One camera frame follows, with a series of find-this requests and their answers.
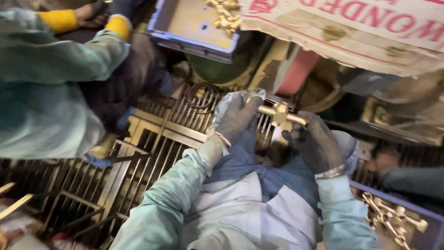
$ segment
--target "brass scrap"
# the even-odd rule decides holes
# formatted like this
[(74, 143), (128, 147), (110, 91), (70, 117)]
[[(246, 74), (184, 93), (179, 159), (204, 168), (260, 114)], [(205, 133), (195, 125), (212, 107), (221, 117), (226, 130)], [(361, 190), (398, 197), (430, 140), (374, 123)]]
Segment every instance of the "brass scrap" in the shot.
[(238, 10), (240, 5), (237, 0), (204, 0), (204, 3), (214, 7), (219, 18), (213, 22), (215, 28), (225, 30), (228, 34), (233, 34), (242, 23), (239, 15), (232, 15), (230, 11)]

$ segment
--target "dirty cardboard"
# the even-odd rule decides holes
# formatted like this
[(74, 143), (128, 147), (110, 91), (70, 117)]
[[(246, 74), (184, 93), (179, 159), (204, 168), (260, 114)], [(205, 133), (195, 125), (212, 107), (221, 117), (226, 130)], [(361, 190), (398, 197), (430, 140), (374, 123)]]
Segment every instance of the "dirty cardboard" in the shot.
[(242, 30), (293, 41), (343, 65), (399, 76), (444, 68), (441, 0), (239, 0)]

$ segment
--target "dust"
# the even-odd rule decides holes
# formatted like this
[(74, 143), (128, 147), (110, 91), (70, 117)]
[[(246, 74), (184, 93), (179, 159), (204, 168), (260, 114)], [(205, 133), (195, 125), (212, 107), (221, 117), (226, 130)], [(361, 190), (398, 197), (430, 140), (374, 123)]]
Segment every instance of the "dust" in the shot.
[(347, 35), (347, 32), (345, 32), (343, 29), (336, 28), (334, 26), (326, 26), (323, 29), (322, 37), (325, 41), (337, 41)]
[(406, 50), (405, 49), (401, 49), (401, 48), (396, 48), (393, 46), (387, 47), (385, 49), (385, 52), (387, 54), (387, 56), (391, 56), (391, 57), (403, 57)]

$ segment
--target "yellow wristband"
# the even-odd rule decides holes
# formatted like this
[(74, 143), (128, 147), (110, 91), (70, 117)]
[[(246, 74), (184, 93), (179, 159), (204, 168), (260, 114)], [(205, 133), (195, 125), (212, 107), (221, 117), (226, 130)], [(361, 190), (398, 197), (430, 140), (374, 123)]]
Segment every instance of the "yellow wristband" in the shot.
[(40, 19), (56, 34), (79, 28), (74, 10), (54, 10), (38, 12)]
[(131, 31), (128, 21), (121, 16), (112, 16), (108, 20), (105, 29), (114, 31), (115, 33), (117, 33), (117, 35), (119, 35), (121, 38), (123, 38), (126, 41), (128, 41)]

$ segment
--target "hand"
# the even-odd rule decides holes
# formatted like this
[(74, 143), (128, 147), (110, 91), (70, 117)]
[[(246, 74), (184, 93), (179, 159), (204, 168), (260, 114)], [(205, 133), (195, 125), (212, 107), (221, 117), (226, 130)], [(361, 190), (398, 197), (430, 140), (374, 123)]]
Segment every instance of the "hand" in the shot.
[(244, 105), (242, 95), (235, 94), (215, 133), (221, 136), (228, 146), (235, 145), (263, 102), (262, 98), (253, 97)]
[(105, 12), (108, 7), (103, 0), (93, 4), (84, 5), (74, 10), (77, 23), (81, 28), (101, 28), (108, 21), (109, 13)]
[(111, 2), (111, 15), (122, 15), (131, 21), (136, 5), (137, 0), (113, 0)]
[(299, 111), (297, 114), (306, 118), (308, 123), (306, 129), (299, 126), (291, 132), (282, 132), (289, 145), (299, 150), (304, 163), (312, 170), (316, 179), (345, 175), (339, 145), (327, 125), (311, 112)]

